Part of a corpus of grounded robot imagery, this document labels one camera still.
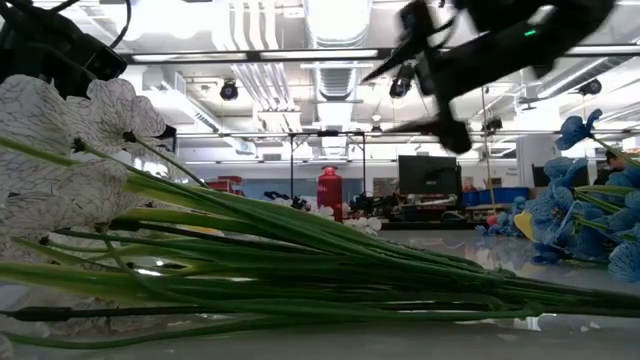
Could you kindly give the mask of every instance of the red fire extinguisher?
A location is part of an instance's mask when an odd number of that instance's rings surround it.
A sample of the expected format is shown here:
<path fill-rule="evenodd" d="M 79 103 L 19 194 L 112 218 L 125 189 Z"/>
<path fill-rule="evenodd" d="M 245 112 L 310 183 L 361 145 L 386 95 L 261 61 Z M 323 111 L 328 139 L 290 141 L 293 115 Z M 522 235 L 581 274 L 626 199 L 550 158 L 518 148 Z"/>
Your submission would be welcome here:
<path fill-rule="evenodd" d="M 333 217 L 342 222 L 342 178 L 336 175 L 337 168 L 325 166 L 318 177 L 318 207 L 333 209 Z"/>

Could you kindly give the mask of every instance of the metal pole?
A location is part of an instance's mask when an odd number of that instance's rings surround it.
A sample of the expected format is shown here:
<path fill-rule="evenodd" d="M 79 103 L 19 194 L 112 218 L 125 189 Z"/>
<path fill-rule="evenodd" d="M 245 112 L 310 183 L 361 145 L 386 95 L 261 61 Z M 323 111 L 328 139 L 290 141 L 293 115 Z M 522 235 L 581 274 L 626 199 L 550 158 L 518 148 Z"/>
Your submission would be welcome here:
<path fill-rule="evenodd" d="M 296 151 L 294 148 L 293 139 L 295 139 L 295 135 L 291 135 L 291 163 L 289 164 L 291 170 L 291 178 L 290 178 L 290 189 L 291 189 L 291 198 L 293 199 L 293 152 Z"/>
<path fill-rule="evenodd" d="M 362 192 L 367 196 L 367 136 L 362 135 Z"/>

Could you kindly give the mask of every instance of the fluorescent light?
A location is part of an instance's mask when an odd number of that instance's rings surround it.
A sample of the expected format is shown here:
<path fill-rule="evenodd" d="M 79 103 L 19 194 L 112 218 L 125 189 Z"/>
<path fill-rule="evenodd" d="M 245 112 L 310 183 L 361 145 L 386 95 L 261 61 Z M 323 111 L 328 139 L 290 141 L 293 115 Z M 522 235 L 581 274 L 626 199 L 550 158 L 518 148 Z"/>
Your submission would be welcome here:
<path fill-rule="evenodd" d="M 640 46 L 638 45 L 591 45 L 591 46 L 576 46 L 573 49 L 567 51 L 567 55 L 572 56 L 593 56 L 600 54 L 612 55 L 634 55 L 640 52 Z"/>
<path fill-rule="evenodd" d="M 261 52 L 260 58 L 264 60 L 286 59 L 371 59 L 378 56 L 378 50 L 363 49 L 335 49 L 335 50 L 301 50 L 301 51 L 268 51 Z"/>
<path fill-rule="evenodd" d="M 172 63 L 172 62 L 223 62 L 223 61 L 243 61 L 247 60 L 244 52 L 219 52 L 219 53 L 184 53 L 184 54 L 142 54 L 133 55 L 133 60 L 137 63 Z"/>
<path fill-rule="evenodd" d="M 316 70 L 316 69 L 369 69 L 373 68 L 371 63 L 312 63 L 312 64 L 300 64 L 300 69 L 303 70 Z"/>

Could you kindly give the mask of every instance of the flower bouquet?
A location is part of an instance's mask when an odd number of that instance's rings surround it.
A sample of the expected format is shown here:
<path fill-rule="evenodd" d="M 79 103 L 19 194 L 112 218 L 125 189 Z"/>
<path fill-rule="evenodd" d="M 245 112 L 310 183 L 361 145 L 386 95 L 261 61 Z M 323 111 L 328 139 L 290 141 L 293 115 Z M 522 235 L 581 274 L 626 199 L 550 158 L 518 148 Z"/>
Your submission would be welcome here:
<path fill-rule="evenodd" d="M 485 270 L 291 207 L 155 177 L 110 154 L 144 149 L 200 183 L 154 146 L 164 124 L 130 84 L 94 81 L 87 96 L 63 99 L 26 76 L 0 85 L 0 279 L 31 289 L 0 312 L 0 354 L 11 343 L 104 349 L 323 324 L 640 317 L 634 296 Z M 95 159 L 79 162 L 72 151 Z M 592 221 L 591 207 L 576 208 Z M 163 326 L 175 316 L 200 326 Z M 137 327 L 151 328 L 128 332 Z M 118 331 L 102 341 L 72 336 Z"/>
<path fill-rule="evenodd" d="M 640 281 L 640 163 L 611 148 L 591 132 L 602 116 L 595 110 L 586 123 L 569 117 L 556 141 L 568 150 L 591 139 L 625 160 L 625 170 L 611 174 L 606 185 L 572 188 L 575 175 L 587 166 L 586 159 L 559 157 L 545 164 L 549 189 L 525 208 L 531 214 L 534 261 L 554 264 L 575 259 L 608 264 L 615 279 Z"/>

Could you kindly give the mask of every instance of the computer monitor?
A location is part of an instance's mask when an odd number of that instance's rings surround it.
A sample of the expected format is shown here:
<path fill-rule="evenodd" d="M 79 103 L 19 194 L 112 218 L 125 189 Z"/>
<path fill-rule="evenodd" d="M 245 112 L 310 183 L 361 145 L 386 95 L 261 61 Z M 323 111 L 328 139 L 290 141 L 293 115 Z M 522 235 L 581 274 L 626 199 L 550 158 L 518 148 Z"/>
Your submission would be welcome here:
<path fill-rule="evenodd" d="M 546 187 L 549 186 L 549 182 L 551 179 L 545 174 L 544 166 L 535 166 L 531 165 L 531 169 L 533 170 L 533 186 L 535 187 Z M 589 182 L 589 170 L 587 167 L 583 167 L 578 170 L 576 176 L 573 178 L 573 184 L 571 186 L 587 186 L 590 185 Z"/>
<path fill-rule="evenodd" d="M 398 179 L 401 194 L 458 194 L 462 186 L 454 157 L 398 156 Z"/>

